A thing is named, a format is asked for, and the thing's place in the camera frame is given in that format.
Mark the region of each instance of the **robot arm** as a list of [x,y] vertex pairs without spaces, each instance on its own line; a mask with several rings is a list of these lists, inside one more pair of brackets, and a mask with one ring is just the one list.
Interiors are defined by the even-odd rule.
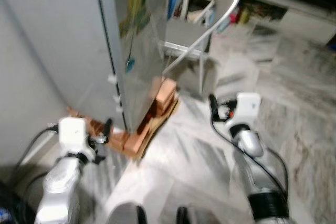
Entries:
[[78,183],[88,162],[103,159],[99,152],[108,141],[112,121],[105,124],[103,134],[90,138],[82,118],[59,121],[61,158],[43,181],[43,197],[37,210],[35,224],[71,224],[78,222]]
[[225,140],[235,146],[233,156],[255,222],[291,223],[287,191],[279,182],[281,173],[275,169],[272,162],[277,154],[274,155],[274,152],[262,143],[259,134],[252,130],[261,104],[260,95],[239,93],[237,99],[221,104],[226,109],[222,114],[216,98],[210,95],[209,100],[212,123],[223,122],[224,129],[232,137],[231,141]]

